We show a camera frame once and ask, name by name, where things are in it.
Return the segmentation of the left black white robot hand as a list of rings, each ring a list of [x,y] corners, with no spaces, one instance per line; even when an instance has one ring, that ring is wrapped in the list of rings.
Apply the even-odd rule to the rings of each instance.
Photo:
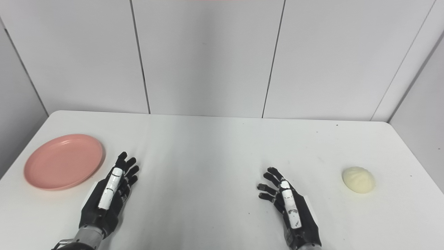
[[[127,152],[122,152],[107,176],[96,184],[81,210],[80,229],[95,227],[104,238],[116,230],[132,186],[138,181],[136,158],[127,157]]]

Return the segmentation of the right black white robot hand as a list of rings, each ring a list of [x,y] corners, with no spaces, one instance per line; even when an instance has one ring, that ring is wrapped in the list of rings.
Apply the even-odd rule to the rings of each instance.
[[[266,180],[276,188],[260,183],[258,197],[273,203],[282,215],[284,222],[284,239],[291,250],[321,250],[322,242],[319,229],[311,214],[305,198],[300,195],[291,183],[274,167],[267,168],[263,174]]]

